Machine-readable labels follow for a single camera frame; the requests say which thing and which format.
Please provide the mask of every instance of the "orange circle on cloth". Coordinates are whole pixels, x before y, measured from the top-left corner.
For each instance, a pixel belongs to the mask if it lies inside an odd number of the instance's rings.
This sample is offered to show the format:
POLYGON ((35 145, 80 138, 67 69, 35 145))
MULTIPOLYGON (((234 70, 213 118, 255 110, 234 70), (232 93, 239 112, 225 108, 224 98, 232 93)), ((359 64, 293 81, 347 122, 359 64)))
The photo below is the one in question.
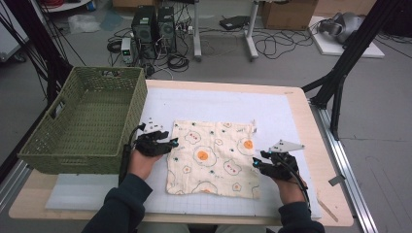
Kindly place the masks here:
POLYGON ((206 160, 206 159, 209 157, 209 154, 207 154, 207 152, 201 150, 201 151, 199 151, 199 152, 197 153, 197 157, 198 157, 200 160, 206 160))
POLYGON ((251 140, 248 140, 248 141, 245 141, 245 142, 243 143, 243 146, 244 146, 246 149, 252 149, 252 148, 254 147, 254 143, 253 143, 251 140))

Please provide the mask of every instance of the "hand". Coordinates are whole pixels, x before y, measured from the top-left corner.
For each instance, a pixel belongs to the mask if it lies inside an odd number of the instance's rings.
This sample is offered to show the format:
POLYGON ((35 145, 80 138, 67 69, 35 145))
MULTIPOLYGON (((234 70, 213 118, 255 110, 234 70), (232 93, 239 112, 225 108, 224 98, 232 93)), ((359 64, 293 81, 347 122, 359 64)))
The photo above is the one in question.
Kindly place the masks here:
POLYGON ((133 150, 130 154, 128 172, 140 177, 142 180, 145 180, 151 174, 151 171, 155 163, 162 156, 163 155, 149 157, 149 156, 143 155, 138 150, 133 150))
POLYGON ((288 181, 276 180, 273 178, 272 180, 279 187, 279 194, 281 196, 281 200, 284 205, 287 205, 293 202, 305 202, 303 193, 300 190, 299 185, 297 184, 295 178, 292 178, 288 181))

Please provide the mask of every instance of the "basket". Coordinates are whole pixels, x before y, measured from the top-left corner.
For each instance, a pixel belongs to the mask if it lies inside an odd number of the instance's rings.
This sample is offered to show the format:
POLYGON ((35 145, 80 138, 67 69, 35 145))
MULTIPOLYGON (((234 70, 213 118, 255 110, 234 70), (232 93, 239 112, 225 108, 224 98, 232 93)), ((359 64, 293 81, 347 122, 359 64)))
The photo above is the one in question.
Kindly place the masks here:
POLYGON ((18 157, 46 174, 118 174, 147 93, 140 68, 75 67, 18 157))

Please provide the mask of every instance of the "patterned cloth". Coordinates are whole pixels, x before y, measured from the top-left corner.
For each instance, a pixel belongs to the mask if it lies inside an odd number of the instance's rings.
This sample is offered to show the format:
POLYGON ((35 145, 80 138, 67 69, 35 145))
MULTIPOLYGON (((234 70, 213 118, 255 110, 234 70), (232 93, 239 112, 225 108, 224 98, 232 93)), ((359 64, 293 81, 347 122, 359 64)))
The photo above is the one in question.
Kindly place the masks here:
POLYGON ((179 146, 167 157, 167 191, 259 198, 251 124, 176 120, 179 146))

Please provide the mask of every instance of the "person's arm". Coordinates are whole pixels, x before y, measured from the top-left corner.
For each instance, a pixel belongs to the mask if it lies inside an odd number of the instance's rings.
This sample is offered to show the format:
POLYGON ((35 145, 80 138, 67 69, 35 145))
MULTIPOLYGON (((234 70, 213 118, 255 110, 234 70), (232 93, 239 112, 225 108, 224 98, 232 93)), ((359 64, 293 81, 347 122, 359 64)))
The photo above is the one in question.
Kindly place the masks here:
POLYGON ((143 203, 152 192, 144 180, 160 158, 161 156, 147 157, 134 150, 123 182, 118 188, 108 192, 103 207, 82 232, 132 232, 142 221, 145 215, 143 203))
POLYGON ((279 233, 325 232, 323 225, 311 219, 303 193, 294 179, 287 182, 275 179, 273 179, 273 181, 275 181, 279 187, 279 194, 284 204, 283 207, 279 208, 283 225, 279 233))

